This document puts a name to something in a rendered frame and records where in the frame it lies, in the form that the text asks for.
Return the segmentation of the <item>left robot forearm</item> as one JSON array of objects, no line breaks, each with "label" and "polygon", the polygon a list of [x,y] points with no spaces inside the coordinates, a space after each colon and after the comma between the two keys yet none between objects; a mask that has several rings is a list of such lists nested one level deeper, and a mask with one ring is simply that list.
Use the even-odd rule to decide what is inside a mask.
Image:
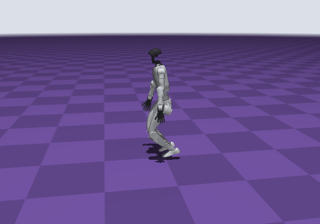
[{"label": "left robot forearm", "polygon": [[163,107],[163,98],[164,98],[164,94],[163,94],[163,89],[161,87],[157,88],[157,96],[158,96],[158,109],[159,111],[162,111],[162,107]]}]

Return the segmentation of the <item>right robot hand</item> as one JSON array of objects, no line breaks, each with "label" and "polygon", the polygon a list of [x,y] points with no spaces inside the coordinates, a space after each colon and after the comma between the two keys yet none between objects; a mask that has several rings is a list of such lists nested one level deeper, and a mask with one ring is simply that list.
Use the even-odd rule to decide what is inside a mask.
[{"label": "right robot hand", "polygon": [[[150,107],[151,107],[151,101],[152,101],[152,99],[151,100],[149,100],[148,99],[148,97],[147,97],[147,100],[142,104],[142,106],[145,104],[145,106],[146,106],[146,108],[145,108],[145,106],[144,106],[144,108],[145,108],[145,111],[150,111]],[[149,108],[149,110],[148,110],[148,108]],[[144,110],[144,108],[143,108],[143,110]],[[147,110],[146,110],[147,109]]]}]

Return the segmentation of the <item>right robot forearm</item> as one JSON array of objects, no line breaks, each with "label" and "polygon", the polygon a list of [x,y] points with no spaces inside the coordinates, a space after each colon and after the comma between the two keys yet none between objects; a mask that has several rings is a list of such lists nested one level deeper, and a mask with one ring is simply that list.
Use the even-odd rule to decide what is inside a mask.
[{"label": "right robot forearm", "polygon": [[155,90],[156,90],[156,87],[152,87],[152,85],[151,85],[151,86],[150,86],[150,91],[149,91],[149,94],[148,94],[148,99],[149,99],[149,100],[152,99]]}]

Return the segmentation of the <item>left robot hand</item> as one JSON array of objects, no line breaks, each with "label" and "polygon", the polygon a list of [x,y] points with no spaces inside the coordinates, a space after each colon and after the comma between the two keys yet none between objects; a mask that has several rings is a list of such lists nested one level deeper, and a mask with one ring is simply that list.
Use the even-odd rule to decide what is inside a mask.
[{"label": "left robot hand", "polygon": [[[157,109],[159,109],[159,108],[157,108]],[[162,108],[162,109],[164,109],[164,108]],[[163,121],[159,121],[159,120],[164,120],[164,122],[165,122],[164,114],[163,114],[164,110],[162,110],[162,111],[157,110],[157,111],[158,111],[158,113],[157,113],[157,116],[155,117],[155,120],[157,118],[157,120],[158,120],[157,122],[163,123]]]}]

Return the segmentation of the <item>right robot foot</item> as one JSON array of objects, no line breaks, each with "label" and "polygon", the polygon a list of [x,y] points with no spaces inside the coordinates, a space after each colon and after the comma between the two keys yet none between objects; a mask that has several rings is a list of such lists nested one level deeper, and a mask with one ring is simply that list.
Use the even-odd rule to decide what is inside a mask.
[{"label": "right robot foot", "polygon": [[[175,146],[175,144],[174,144],[173,142],[170,142],[170,145],[171,145],[172,147]],[[167,149],[164,148],[164,147],[161,147],[161,148],[159,149],[159,151],[164,151],[164,150],[167,150]]]}]

